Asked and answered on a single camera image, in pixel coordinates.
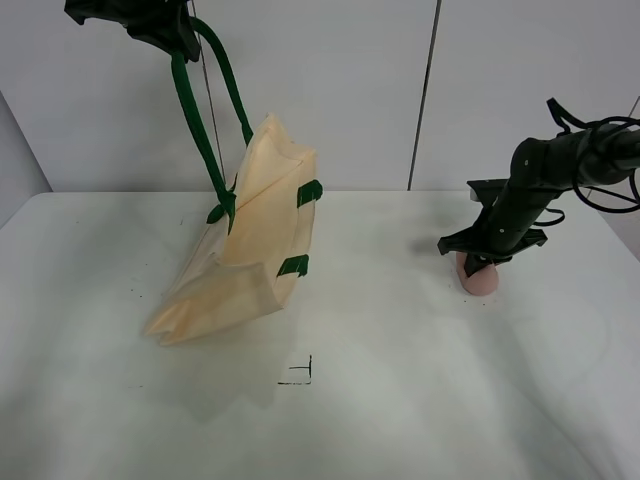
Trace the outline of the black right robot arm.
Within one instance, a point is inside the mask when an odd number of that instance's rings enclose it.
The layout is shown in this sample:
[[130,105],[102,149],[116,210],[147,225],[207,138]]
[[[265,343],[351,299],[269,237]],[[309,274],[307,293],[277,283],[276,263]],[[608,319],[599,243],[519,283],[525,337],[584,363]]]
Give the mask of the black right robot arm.
[[512,156],[507,179],[468,183],[482,210],[470,227],[440,238],[439,252],[463,254],[464,272],[471,276],[544,245],[543,229],[554,223],[538,218],[551,202],[570,190],[580,197],[581,187],[632,178],[639,168],[639,131],[631,128],[634,123],[603,120],[551,140],[524,140]]

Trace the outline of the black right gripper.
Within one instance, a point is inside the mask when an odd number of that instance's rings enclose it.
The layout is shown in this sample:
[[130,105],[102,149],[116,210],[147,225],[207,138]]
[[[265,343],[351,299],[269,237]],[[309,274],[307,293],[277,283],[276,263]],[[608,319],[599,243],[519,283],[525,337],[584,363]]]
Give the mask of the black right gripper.
[[511,186],[506,179],[472,180],[467,184],[482,210],[468,228],[439,239],[442,255],[466,253],[464,272],[471,277],[493,261],[509,261],[532,246],[542,246],[546,235],[533,224],[546,208],[546,190]]

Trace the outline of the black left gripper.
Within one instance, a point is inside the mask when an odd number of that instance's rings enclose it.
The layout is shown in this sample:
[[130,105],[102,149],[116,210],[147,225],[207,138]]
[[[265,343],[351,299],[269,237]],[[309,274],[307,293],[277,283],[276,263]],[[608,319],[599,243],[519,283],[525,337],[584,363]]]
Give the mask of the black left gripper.
[[65,13],[79,25],[88,19],[115,22],[133,39],[166,53],[180,52],[197,61],[200,44],[186,1],[180,0],[66,0]]

